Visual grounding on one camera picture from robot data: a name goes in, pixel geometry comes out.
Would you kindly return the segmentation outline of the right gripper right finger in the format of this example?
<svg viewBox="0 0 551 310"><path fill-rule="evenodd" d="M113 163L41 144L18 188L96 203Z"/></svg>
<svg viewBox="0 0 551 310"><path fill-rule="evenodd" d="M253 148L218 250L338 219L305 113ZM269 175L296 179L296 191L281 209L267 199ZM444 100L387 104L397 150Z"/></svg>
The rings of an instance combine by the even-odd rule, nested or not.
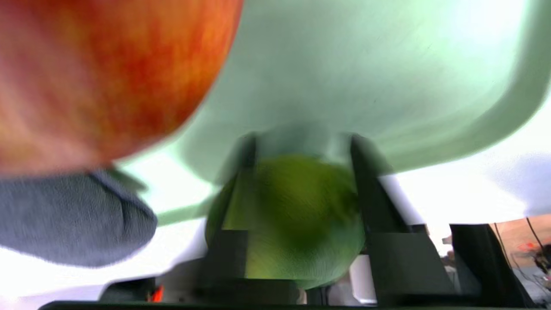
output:
<svg viewBox="0 0 551 310"><path fill-rule="evenodd" d="M452 304L456 291L432 241L407 223L380 180L377 151L352 135L350 157L378 306Z"/></svg>

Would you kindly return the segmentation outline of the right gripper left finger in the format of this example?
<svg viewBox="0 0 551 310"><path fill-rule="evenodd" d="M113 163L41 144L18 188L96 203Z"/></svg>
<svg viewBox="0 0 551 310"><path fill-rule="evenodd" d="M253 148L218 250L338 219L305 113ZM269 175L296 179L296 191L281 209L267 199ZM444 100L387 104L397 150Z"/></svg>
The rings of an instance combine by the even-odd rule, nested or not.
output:
<svg viewBox="0 0 551 310"><path fill-rule="evenodd" d="M171 304L244 304L253 285L245 275L250 221L256 206L254 170L258 135L243 138L229 167L228 182L213 200L200 260L181 263L166 274L166 302Z"/></svg>

